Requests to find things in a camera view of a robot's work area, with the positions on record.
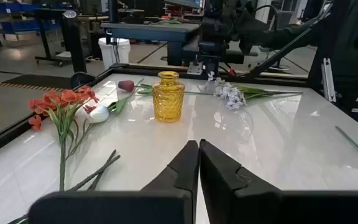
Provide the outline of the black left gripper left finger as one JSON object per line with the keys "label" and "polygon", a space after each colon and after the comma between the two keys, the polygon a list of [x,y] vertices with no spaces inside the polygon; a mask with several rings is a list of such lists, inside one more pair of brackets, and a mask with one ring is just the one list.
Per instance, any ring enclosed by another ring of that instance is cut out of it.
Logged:
{"label": "black left gripper left finger", "polygon": [[188,141],[140,191],[54,192],[30,207],[29,223],[194,223],[199,163],[199,146]]}

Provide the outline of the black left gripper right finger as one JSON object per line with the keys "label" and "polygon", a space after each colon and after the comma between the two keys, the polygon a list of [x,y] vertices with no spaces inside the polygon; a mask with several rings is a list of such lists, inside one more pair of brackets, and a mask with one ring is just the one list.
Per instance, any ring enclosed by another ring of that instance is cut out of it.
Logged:
{"label": "black left gripper right finger", "polygon": [[280,190],[205,139],[200,177],[211,223],[358,223],[358,191]]}

